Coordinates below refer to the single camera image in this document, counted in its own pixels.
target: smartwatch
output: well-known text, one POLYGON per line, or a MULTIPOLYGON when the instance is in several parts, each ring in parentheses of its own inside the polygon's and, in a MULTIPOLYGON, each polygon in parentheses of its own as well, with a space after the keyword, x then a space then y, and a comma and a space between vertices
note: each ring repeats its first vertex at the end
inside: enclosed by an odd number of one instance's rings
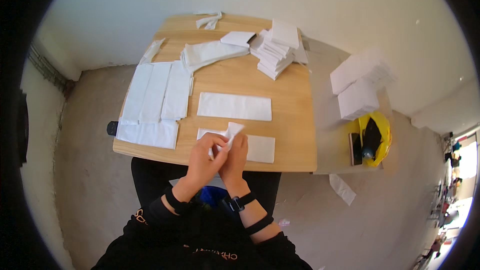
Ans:
POLYGON ((175 210, 175 213, 177 213, 178 215, 182 215, 192 206, 190 202, 185 202, 185 201, 180 202, 180 201, 178 201, 177 198, 175 198, 175 196, 172 193, 172 187, 171 186, 166 188, 164 193, 165 193, 166 201, 168 201, 168 203, 175 210))
POLYGON ((231 201, 228 203, 228 205, 230 206, 233 212, 240 212, 245 209, 245 205, 249 204, 255 199, 256 199, 255 194, 250 192, 247 195, 243 196, 242 198, 238 198, 238 196, 233 197, 231 201))

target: wrist strap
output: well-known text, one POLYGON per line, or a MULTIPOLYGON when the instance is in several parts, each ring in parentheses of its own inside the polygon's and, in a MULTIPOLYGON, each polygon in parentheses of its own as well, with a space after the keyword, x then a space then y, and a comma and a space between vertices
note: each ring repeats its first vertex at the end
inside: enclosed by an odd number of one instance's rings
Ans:
POLYGON ((230 205, 232 211, 240 212, 245 209, 245 205, 249 204, 255 199, 255 194, 253 192, 250 192, 247 195, 242 196, 241 198, 238 198, 237 196, 233 197, 228 204, 230 205))
POLYGON ((263 217, 263 219, 261 219, 260 221, 258 221, 254 225, 251 225, 251 226, 245 228, 245 231, 247 231, 247 234, 249 236, 251 236, 251 235, 261 231, 262 229, 266 228, 268 225, 272 224, 272 222, 273 222, 273 217, 269 216, 269 215, 266 215, 265 217, 263 217))
POLYGON ((175 213, 178 215, 182 215, 187 209, 190 207, 190 204, 188 202, 180 202, 175 198, 175 196, 172 193, 172 187, 169 186, 165 189, 165 198, 166 201, 173 207, 175 210, 175 213))

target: light wood tabletop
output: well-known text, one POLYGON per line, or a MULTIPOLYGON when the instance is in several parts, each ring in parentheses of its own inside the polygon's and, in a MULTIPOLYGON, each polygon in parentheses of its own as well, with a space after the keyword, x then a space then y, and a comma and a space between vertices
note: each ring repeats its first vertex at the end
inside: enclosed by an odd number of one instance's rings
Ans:
MULTIPOLYGON (((166 38, 152 62, 179 60, 185 44, 219 40, 231 31, 255 32, 270 29, 272 21, 248 16, 224 15, 215 30, 197 29, 199 15, 176 15, 165 20, 153 40, 166 38)), ((226 130, 229 122, 245 125, 248 135, 274 137, 273 164, 247 161, 245 171, 314 172, 317 147, 308 69, 293 63, 273 81, 257 70, 258 59, 251 54, 218 61, 194 72, 193 92, 187 117, 178 121, 175 150, 138 145, 114 139, 113 151, 155 161, 188 165, 197 131, 226 130), (268 97, 272 99, 272 121, 254 121, 197 116, 201 92, 268 97)))

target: paper napkin stack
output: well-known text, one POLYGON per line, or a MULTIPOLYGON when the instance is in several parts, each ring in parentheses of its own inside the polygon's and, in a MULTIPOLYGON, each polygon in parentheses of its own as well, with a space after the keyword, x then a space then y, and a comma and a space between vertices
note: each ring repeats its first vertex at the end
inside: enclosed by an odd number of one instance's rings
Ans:
POLYGON ((272 29, 262 30, 250 45, 250 53, 260 59, 257 69, 273 80, 290 65, 299 47, 297 27, 273 19, 272 29))

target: white tissue paper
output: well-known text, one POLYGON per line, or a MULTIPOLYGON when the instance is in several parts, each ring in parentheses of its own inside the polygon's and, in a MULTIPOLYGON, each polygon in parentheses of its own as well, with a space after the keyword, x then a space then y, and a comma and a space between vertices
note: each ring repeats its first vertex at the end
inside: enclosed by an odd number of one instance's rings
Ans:
MULTIPOLYGON (((197 140, 203 137, 206 133, 214 133, 214 134, 219 134, 224 137, 228 138, 228 142, 226 143, 228 149, 232 148, 232 143, 233 139, 235 136, 242 131, 242 129, 245 127, 243 124, 235 123, 235 122, 229 122, 228 123, 228 128, 225 131, 217 131, 217 130, 208 130, 208 129, 202 129, 199 128, 197 132, 197 140)), ((216 148, 220 151, 222 150, 222 147, 219 145, 216 146, 216 148)), ((213 151, 212 149, 208 150, 208 155, 210 155, 213 158, 213 151)))
POLYGON ((153 69, 141 105, 140 123, 158 123, 160 121, 172 63, 151 63, 151 65, 153 69))
POLYGON ((340 117, 355 120, 380 108, 371 81, 360 78, 338 95, 340 117))
POLYGON ((248 53, 248 48, 212 41, 195 45, 185 44, 185 48, 180 53, 180 60, 183 68, 194 73, 201 67, 217 61, 245 56, 248 53))
POLYGON ((222 19, 222 12, 217 12, 217 13, 195 13, 195 15, 215 15, 212 17, 206 17, 202 18, 200 20, 197 20, 197 28, 201 28, 203 25, 205 25, 206 30, 214 30, 215 27, 217 26, 217 22, 222 19))
POLYGON ((175 149, 178 129, 178 123, 169 120, 136 125, 118 123, 116 138, 135 144, 175 149))
POLYGON ((372 47, 352 54, 330 73, 333 94, 339 95, 362 77, 371 81, 376 90, 397 80, 380 48, 372 47))
POLYGON ((183 69, 181 61, 172 63, 163 99, 162 119, 180 120, 187 117, 191 78, 190 73, 183 69))
POLYGON ((272 99, 201 92, 198 116, 272 121, 272 99))
POLYGON ((161 40, 155 40, 152 42, 150 47, 148 47, 147 51, 143 55, 143 57, 140 59, 139 65, 146 64, 146 63, 151 63, 152 58, 159 53, 160 51, 160 45, 162 45, 163 41, 165 41, 165 38, 161 40))
POLYGON ((152 69, 153 65, 150 63, 140 64, 135 69, 127 98, 125 98, 125 104, 123 105, 122 115, 118 120, 120 124, 138 124, 138 117, 142 110, 152 69))
MULTIPOLYGON (((228 136, 226 135, 227 131, 225 130, 222 131, 222 130, 199 128, 198 134, 197 134, 197 140, 200 139, 207 132, 219 134, 222 136, 226 136, 228 138, 228 136)), ((274 158, 275 158, 275 138, 270 136, 260 136, 260 135, 247 135, 247 137, 248 137, 247 161, 273 164, 274 158)))
POLYGON ((345 183, 337 174, 328 174, 328 179, 330 180, 330 185, 335 193, 339 195, 350 207, 357 194, 355 194, 349 185, 345 183))
POLYGON ((224 44, 237 45, 241 47, 249 48, 248 41, 255 36, 254 32, 248 31, 231 31, 220 39, 220 42, 224 44))
POLYGON ((251 42, 250 53, 260 59, 257 69, 274 81, 295 59, 294 49, 273 42, 272 30, 265 29, 251 42))
POLYGON ((273 19, 272 21, 272 41, 294 49, 299 47, 299 37, 297 27, 287 22, 273 19))

